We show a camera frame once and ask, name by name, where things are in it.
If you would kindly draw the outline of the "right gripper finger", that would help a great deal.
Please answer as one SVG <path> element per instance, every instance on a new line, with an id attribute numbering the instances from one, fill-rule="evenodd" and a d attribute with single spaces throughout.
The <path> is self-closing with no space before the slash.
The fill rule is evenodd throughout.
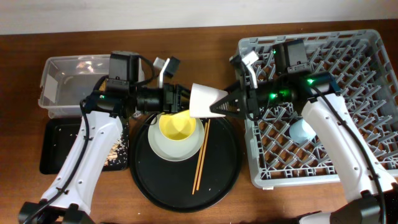
<path id="1" fill-rule="evenodd" d="M 227 95 L 210 106 L 212 113 L 231 116 L 234 118 L 245 118 L 243 98 L 241 95 Z"/>
<path id="2" fill-rule="evenodd" d="M 227 91 L 228 93 L 231 93 L 231 92 L 233 92 L 233 91 L 235 91 L 235 90 L 237 90 L 237 89 L 240 89 L 240 88 L 241 88 L 240 82 L 239 82 L 239 81 L 236 81 L 236 82 L 234 82 L 233 84 L 231 84 L 230 86 L 226 87 L 226 88 L 224 89 L 224 91 Z"/>

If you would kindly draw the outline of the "pink cup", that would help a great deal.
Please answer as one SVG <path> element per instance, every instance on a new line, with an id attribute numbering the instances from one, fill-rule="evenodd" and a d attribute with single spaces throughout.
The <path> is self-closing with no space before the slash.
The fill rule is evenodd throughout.
<path id="1" fill-rule="evenodd" d="M 194 83 L 190 93 L 189 111 L 191 118 L 220 118 L 223 114 L 213 113 L 210 106 L 228 95 L 227 91 Z"/>

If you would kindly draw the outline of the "yellow bowl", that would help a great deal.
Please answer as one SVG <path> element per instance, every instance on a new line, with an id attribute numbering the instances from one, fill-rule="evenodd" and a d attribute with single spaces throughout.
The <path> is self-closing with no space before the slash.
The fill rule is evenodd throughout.
<path id="1" fill-rule="evenodd" d="M 196 128 L 196 119 L 190 117 L 190 111 L 176 114 L 163 114 L 159 119 L 160 132 L 173 141 L 182 141 L 190 137 Z"/>

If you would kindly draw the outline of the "light blue cup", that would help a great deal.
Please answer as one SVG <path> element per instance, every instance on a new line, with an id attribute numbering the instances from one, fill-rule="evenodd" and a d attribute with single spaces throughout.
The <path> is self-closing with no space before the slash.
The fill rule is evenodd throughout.
<path id="1" fill-rule="evenodd" d="M 304 119 L 300 119 L 292 124 L 289 129 L 289 134 L 290 138 L 298 144 L 311 141 L 317 135 Z"/>

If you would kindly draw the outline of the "food scraps with rice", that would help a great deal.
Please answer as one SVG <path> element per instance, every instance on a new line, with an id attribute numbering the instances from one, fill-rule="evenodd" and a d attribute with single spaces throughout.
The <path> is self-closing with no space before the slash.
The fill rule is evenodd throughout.
<path id="1" fill-rule="evenodd" d="M 127 162 L 128 140 L 121 136 L 112 146 L 104 165 L 123 166 Z"/>

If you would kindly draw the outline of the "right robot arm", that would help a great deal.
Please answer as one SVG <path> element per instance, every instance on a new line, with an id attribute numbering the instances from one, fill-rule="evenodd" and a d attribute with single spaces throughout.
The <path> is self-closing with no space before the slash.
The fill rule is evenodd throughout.
<path id="1" fill-rule="evenodd" d="M 213 113 L 257 121 L 267 109 L 291 103 L 311 126 L 331 159 L 345 191 L 346 205 L 307 213 L 294 223 L 396 223 L 397 181 L 379 163 L 359 132 L 335 78 L 314 72 L 302 40 L 272 46 L 276 77 L 258 83 L 255 52 L 230 58 L 237 82 L 210 106 Z"/>

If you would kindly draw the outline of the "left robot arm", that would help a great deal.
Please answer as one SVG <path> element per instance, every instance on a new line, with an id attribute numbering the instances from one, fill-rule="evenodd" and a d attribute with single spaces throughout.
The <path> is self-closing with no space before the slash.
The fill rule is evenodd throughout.
<path id="1" fill-rule="evenodd" d="M 180 60 L 154 62 L 133 52 L 114 51 L 109 73 L 80 101 L 79 133 L 62 168 L 40 202 L 23 204 L 19 223 L 92 223 L 91 202 L 104 162 L 136 111 L 178 113 L 188 108 L 190 90 L 164 83 Z"/>

